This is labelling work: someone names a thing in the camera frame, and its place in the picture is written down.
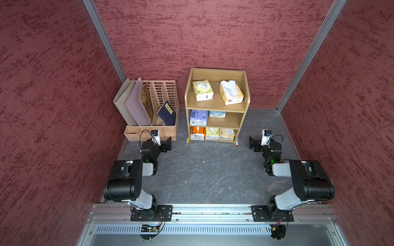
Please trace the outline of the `orange white tissue pack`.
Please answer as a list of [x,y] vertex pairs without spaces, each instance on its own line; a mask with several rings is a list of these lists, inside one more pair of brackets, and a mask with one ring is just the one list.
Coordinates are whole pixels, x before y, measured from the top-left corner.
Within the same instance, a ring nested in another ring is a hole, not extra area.
[[190,132],[190,140],[192,140],[192,141],[204,141],[205,140],[205,134],[206,134],[206,128],[205,127],[192,126],[191,127],[191,132]]

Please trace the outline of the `purple tissue pack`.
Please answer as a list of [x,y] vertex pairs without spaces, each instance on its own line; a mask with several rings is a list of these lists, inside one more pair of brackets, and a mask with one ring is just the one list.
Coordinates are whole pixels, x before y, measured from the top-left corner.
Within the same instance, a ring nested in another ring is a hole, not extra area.
[[208,118],[206,110],[191,110],[189,123],[191,126],[207,126]]

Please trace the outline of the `light blue tissue pack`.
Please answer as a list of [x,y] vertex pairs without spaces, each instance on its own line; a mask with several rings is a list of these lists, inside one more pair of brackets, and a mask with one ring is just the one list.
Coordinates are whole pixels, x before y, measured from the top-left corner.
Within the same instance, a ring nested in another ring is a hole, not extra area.
[[225,118],[226,112],[223,111],[209,111],[209,117],[211,118]]

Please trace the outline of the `orange yellow tissue box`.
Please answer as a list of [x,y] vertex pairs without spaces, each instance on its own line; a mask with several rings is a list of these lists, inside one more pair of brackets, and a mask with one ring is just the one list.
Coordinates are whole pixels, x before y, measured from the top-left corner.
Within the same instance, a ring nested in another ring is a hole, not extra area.
[[225,105],[240,104],[243,102],[244,94],[236,81],[221,81],[219,92]]

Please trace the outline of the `wooden three-tier shelf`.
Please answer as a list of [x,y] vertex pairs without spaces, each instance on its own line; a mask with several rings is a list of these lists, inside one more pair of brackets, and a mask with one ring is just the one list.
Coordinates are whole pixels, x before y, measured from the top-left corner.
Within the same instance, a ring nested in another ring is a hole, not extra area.
[[[193,81],[209,80],[214,91],[213,99],[206,101],[196,101],[192,88]],[[236,81],[244,94],[243,102],[234,105],[225,105],[220,96],[221,81]],[[186,117],[188,124],[188,137],[190,138],[191,125],[189,123],[191,110],[206,111],[224,111],[225,118],[209,118],[208,127],[234,129],[235,138],[233,141],[218,140],[218,142],[228,142],[236,144],[239,137],[243,122],[245,120],[247,110],[250,105],[250,92],[246,71],[243,70],[226,70],[226,69],[208,69],[208,68],[191,68],[185,94],[184,102],[186,108]]]

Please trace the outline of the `yellow green tissue box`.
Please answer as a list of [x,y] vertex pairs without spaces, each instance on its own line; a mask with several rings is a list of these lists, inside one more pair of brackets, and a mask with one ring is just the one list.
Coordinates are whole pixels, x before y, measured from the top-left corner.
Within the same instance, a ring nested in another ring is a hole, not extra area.
[[196,101],[206,101],[213,99],[214,91],[209,80],[193,81],[192,87]]

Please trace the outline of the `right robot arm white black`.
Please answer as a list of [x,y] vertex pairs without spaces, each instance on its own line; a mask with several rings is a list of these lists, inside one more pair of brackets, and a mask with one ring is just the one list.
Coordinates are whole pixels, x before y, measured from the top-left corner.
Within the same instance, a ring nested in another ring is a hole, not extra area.
[[250,137],[249,148],[262,154],[264,170],[269,176],[290,177],[292,181],[290,189],[272,196],[267,205],[251,207],[254,221],[293,221],[291,213],[294,208],[334,198],[333,182],[318,161],[282,161],[281,143],[267,136],[261,141]]

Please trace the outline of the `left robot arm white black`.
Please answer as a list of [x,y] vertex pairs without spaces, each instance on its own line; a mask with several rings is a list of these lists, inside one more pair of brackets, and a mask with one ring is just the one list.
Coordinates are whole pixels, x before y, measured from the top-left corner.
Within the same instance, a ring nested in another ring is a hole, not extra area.
[[153,221],[160,218],[155,196],[142,189],[142,178],[155,176],[160,154],[172,149],[171,137],[164,142],[159,140],[159,137],[151,137],[141,143],[140,159],[115,161],[104,187],[105,200],[133,207],[131,220]]

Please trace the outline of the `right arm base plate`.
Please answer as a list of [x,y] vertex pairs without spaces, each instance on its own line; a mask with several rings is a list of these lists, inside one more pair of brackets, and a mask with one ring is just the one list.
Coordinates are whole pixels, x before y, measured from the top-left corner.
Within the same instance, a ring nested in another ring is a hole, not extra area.
[[251,206],[254,222],[294,222],[292,211],[279,210],[271,206]]

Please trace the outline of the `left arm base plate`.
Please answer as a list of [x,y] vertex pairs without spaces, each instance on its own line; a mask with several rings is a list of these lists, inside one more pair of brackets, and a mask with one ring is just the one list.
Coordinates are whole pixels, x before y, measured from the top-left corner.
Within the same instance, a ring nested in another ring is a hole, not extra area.
[[134,209],[131,212],[130,221],[169,222],[172,218],[172,212],[172,205],[157,205],[149,210]]

